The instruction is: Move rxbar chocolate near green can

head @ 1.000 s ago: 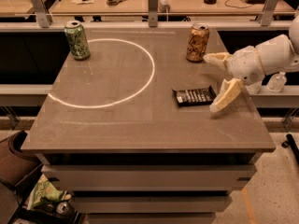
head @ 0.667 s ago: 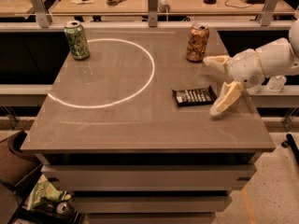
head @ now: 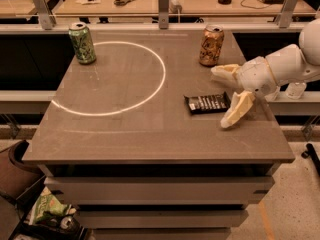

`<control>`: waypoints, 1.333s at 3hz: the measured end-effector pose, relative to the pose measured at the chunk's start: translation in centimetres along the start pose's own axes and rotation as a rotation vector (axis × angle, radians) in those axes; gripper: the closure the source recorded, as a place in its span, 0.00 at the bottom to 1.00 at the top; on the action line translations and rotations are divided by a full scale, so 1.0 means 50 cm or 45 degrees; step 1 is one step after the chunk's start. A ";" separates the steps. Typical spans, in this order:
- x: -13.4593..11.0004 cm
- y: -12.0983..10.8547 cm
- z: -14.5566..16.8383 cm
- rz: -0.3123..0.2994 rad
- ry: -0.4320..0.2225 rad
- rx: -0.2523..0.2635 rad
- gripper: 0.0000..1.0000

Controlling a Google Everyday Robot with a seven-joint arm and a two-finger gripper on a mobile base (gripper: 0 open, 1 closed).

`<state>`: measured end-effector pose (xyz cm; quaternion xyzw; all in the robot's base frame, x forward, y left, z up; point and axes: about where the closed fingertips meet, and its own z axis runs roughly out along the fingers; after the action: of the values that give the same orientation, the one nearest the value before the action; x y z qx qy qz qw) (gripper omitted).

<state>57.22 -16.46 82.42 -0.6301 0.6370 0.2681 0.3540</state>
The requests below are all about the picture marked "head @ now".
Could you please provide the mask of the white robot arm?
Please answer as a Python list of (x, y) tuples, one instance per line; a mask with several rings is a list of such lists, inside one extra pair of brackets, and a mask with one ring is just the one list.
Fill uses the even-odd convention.
[(283, 85), (318, 81), (319, 66), (320, 19), (313, 20), (302, 29), (298, 45), (288, 45), (243, 65), (214, 66), (211, 72), (215, 81), (241, 90), (233, 93), (230, 108), (221, 119), (221, 127), (229, 128), (236, 124), (256, 99), (276, 94)]

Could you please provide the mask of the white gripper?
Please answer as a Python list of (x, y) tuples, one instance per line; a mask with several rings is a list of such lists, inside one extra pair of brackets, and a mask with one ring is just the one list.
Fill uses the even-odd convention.
[(269, 63), (261, 56), (244, 63), (241, 67), (238, 64), (214, 66), (211, 73), (212, 79), (224, 86), (237, 89), (240, 85), (246, 90), (233, 93), (230, 108), (220, 121), (222, 128), (236, 124), (253, 106), (255, 95), (265, 97), (278, 86)]

